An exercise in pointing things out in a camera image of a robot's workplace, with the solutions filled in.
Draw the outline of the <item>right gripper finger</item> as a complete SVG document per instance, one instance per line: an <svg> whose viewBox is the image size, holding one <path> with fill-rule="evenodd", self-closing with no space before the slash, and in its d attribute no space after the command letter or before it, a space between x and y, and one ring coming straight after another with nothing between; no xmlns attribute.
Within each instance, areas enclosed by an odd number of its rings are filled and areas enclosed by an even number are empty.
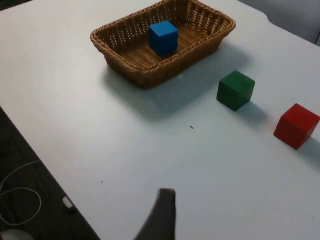
<svg viewBox="0 0 320 240"><path fill-rule="evenodd" d="M176 191L160 188L153 207L135 236L136 240L174 240L176 238Z"/></svg>

